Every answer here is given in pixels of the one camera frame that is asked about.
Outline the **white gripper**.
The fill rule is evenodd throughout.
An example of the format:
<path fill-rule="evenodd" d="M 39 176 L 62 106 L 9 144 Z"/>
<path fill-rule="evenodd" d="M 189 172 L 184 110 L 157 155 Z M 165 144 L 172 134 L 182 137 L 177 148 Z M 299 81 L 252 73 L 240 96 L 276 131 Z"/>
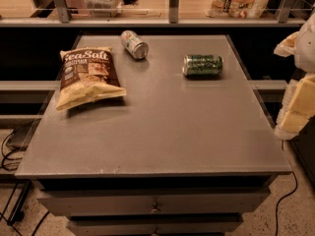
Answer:
<path fill-rule="evenodd" d="M 278 56 L 294 54 L 298 32 L 290 34 L 274 49 Z M 300 81 L 290 80 L 277 117 L 275 136 L 282 141 L 294 138 L 315 115 L 315 75 L 307 74 Z"/>

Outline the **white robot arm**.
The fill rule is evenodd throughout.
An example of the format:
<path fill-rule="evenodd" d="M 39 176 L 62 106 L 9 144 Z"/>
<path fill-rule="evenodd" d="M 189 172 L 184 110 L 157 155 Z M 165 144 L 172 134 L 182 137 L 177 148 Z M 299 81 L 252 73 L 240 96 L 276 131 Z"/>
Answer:
<path fill-rule="evenodd" d="M 289 81 L 283 95 L 275 135 L 286 141 L 296 137 L 315 116 L 315 14 L 299 31 L 279 43 L 274 53 L 282 57 L 293 55 L 295 67 L 305 72 L 302 79 Z"/>

